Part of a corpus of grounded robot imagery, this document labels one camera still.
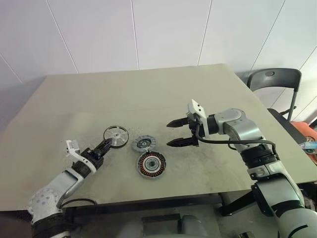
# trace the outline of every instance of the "black chair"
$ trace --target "black chair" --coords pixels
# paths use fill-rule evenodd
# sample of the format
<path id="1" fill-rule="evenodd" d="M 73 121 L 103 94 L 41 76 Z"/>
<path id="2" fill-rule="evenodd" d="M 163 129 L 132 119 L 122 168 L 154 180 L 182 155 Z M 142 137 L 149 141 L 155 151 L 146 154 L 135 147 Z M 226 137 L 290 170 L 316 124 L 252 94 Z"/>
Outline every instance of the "black chair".
<path id="1" fill-rule="evenodd" d="M 267 87 L 284 87 L 294 88 L 293 98 L 290 109 L 284 112 L 277 112 L 269 108 L 268 111 L 275 117 L 275 119 L 284 127 L 284 129 L 293 137 L 298 143 L 302 144 L 306 138 L 290 123 L 293 110 L 295 107 L 295 100 L 298 88 L 301 82 L 302 74 L 297 69 L 292 68 L 267 68 L 252 72 L 248 77 L 247 86 L 251 91 Z"/>

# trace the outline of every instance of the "gray table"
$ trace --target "gray table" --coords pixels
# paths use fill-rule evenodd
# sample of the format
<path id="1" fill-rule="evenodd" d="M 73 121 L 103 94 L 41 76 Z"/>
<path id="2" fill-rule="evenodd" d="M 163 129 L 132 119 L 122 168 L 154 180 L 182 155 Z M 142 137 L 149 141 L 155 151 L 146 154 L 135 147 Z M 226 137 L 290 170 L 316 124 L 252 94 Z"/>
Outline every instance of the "gray table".
<path id="1" fill-rule="evenodd" d="M 130 141 L 106 154 L 104 166 L 71 197 L 113 203 L 249 189 L 240 156 L 226 145 L 172 148 L 166 142 L 190 136 L 188 127 L 167 128 L 185 117 L 195 99 L 206 114 L 240 108 L 254 120 L 277 151 L 295 182 L 317 180 L 317 170 L 261 102 L 224 64 L 142 71 L 48 76 L 12 120 L 0 141 L 0 210 L 25 209 L 32 193 L 71 162 L 67 139 L 82 149 L 96 146 L 106 127 L 128 129 Z M 140 156 L 130 146 L 140 135 L 157 139 L 167 159 L 157 180 L 135 169 Z M 213 135 L 214 139 L 227 139 Z"/>

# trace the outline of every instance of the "chair backrest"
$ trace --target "chair backrest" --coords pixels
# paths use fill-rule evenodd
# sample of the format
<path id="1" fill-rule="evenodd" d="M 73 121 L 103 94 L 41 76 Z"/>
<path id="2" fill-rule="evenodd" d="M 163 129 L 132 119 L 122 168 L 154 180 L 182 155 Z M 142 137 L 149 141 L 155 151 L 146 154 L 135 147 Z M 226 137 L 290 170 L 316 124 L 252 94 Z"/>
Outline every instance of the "chair backrest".
<path id="1" fill-rule="evenodd" d="M 302 74 L 293 68 L 267 68 L 252 72 L 247 86 L 251 91 L 266 87 L 294 88 L 298 92 Z"/>

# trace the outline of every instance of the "robotic arm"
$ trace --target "robotic arm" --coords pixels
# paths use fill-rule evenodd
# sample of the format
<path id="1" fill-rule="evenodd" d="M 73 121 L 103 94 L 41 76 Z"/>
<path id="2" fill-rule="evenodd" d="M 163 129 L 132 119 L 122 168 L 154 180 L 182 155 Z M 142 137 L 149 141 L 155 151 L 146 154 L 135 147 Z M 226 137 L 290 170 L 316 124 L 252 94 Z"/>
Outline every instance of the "robotic arm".
<path id="1" fill-rule="evenodd" d="M 198 141 L 215 144 L 233 144 L 248 167 L 248 174 L 256 180 L 252 188 L 262 213 L 273 216 L 282 238 L 316 238 L 317 213 L 305 208 L 300 189 L 292 180 L 275 151 L 275 144 L 265 140 L 257 125 L 246 118 L 240 109 L 228 109 L 222 113 L 206 116 L 204 108 L 194 100 L 188 104 L 186 118 L 173 120 L 167 126 L 189 125 L 191 138 L 178 138 L 169 146 L 199 146 Z M 228 141 L 214 141 L 210 134 L 227 134 Z M 220 208 L 222 215 L 231 212 L 226 206 Z"/>
<path id="2" fill-rule="evenodd" d="M 74 163 L 55 177 L 47 186 L 33 194 L 29 213 L 32 215 L 34 238 L 70 237 L 71 226 L 66 222 L 61 204 L 70 197 L 90 174 L 103 164 L 103 156 L 109 151 L 112 138 L 103 140 L 95 149 L 87 148 L 82 153 L 76 140 L 67 140 L 67 151 Z"/>

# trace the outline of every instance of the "wire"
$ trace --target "wire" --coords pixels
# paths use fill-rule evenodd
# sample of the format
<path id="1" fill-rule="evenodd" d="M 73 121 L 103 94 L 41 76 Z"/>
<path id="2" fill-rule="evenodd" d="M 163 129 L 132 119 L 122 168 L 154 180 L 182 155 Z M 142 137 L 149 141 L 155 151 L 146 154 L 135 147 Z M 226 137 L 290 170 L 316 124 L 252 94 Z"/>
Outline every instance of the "wire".
<path id="1" fill-rule="evenodd" d="M 232 147 L 230 144 L 228 144 L 228 147 L 231 149 L 231 150 L 237 150 L 236 148 Z"/>
<path id="2" fill-rule="evenodd" d="M 199 136 L 200 124 L 196 126 L 196 137 L 198 140 L 208 144 L 269 144 L 272 145 L 273 154 L 276 155 L 275 143 L 269 140 L 206 140 Z"/>
<path id="3" fill-rule="evenodd" d="M 67 202 L 62 203 L 62 204 L 59 206 L 59 208 L 62 208 L 63 206 L 65 206 L 65 205 L 67 205 L 67 204 L 69 204 L 69 203 L 71 203 L 71 202 L 77 202 L 77 201 L 91 202 L 91 203 L 93 203 L 94 206 L 97 206 L 97 205 L 98 205 L 96 201 L 94 201 L 94 200 L 92 200 L 92 199 L 89 199 L 89 198 L 76 198 L 76 199 L 72 199 L 72 200 L 69 200 L 69 201 L 67 201 Z"/>

